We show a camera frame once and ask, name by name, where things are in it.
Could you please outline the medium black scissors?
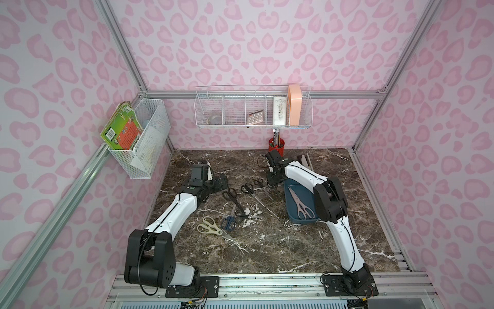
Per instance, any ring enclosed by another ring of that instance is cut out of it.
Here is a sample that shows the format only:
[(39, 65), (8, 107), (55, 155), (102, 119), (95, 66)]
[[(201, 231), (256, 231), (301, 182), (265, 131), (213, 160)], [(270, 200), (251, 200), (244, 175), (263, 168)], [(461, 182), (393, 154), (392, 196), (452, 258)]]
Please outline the medium black scissors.
[(254, 199), (256, 199), (257, 202), (259, 202), (263, 207), (265, 207), (265, 204), (261, 202), (261, 200), (257, 197), (254, 187), (250, 183), (245, 183), (244, 185), (241, 186), (241, 191), (244, 194), (249, 194), (252, 196)]

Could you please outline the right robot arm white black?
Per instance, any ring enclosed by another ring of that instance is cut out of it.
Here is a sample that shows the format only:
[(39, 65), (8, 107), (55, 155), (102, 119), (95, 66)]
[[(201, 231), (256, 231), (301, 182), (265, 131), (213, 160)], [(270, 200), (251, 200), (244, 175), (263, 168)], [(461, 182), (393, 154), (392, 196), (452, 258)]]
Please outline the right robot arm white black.
[(266, 155), (270, 171), (267, 181), (276, 186), (291, 179), (314, 195), (315, 213), (329, 227), (340, 255), (342, 269), (340, 290), (356, 295), (360, 288), (371, 285), (369, 266), (358, 252), (349, 226), (347, 199), (339, 179), (319, 175), (300, 162), (283, 158), (278, 151)]

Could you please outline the pink handled scissors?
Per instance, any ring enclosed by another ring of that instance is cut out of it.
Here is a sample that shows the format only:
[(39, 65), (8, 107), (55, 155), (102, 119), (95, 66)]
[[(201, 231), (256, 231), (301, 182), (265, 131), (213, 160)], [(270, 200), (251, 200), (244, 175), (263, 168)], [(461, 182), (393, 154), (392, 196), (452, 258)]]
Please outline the pink handled scissors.
[(291, 187), (289, 187), (288, 190), (289, 190), (289, 192), (290, 192), (290, 194), (291, 194), (292, 198), (294, 199), (294, 202), (297, 206), (298, 218), (301, 220), (315, 219), (314, 211), (310, 207), (308, 207), (302, 203), (300, 198), (297, 196), (297, 194), (294, 192), (294, 190)]

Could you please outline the large black scissors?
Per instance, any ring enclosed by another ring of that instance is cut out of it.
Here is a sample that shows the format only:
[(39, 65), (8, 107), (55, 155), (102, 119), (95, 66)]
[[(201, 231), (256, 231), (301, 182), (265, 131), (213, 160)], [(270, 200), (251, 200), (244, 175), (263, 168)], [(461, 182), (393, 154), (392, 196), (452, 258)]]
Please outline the large black scissors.
[(247, 214), (245, 213), (244, 209), (240, 205), (240, 203), (237, 200), (237, 191), (230, 187), (222, 192), (222, 196), (224, 199), (226, 199), (229, 202), (233, 202), (235, 204), (235, 215), (240, 216), (240, 217), (247, 217)]

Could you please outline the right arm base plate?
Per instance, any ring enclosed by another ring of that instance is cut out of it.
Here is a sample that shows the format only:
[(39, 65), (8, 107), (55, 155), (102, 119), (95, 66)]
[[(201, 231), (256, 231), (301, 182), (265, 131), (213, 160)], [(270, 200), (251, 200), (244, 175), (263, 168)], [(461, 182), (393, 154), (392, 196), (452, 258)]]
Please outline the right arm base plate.
[(320, 276), (320, 282), (323, 284), (325, 295), (328, 297), (355, 296), (370, 298), (379, 295), (378, 287), (372, 276), (355, 283), (350, 275), (325, 273)]

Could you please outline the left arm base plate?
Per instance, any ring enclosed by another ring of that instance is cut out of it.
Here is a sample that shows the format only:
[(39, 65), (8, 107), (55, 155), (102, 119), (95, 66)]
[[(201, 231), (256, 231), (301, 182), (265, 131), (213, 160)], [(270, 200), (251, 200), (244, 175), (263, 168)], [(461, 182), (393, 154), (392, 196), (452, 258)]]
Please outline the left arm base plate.
[(195, 277), (190, 285), (173, 285), (166, 289), (165, 297), (172, 298), (216, 298), (219, 294), (219, 276)]

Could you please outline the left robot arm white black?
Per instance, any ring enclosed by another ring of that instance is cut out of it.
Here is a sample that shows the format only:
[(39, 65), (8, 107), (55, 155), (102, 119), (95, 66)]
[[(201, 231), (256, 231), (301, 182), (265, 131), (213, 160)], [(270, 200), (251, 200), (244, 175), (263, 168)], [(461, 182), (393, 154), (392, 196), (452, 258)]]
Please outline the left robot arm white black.
[(144, 230), (134, 230), (128, 240), (124, 279), (147, 287), (191, 286), (196, 270), (176, 262), (174, 239), (200, 203), (228, 188), (226, 175), (190, 179), (165, 212)]

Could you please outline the small black scissors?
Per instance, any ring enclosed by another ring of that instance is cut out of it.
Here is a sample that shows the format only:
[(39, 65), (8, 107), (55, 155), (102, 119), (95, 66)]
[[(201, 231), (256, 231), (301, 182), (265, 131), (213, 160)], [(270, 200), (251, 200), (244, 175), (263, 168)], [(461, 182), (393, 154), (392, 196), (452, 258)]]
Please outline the small black scissors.
[(264, 180), (262, 178), (255, 179), (253, 182), (256, 186), (258, 186), (259, 188), (261, 188), (265, 192), (266, 196), (268, 196), (271, 200), (273, 199), (271, 197), (270, 193), (268, 192), (268, 190), (266, 189), (266, 186), (264, 184)]

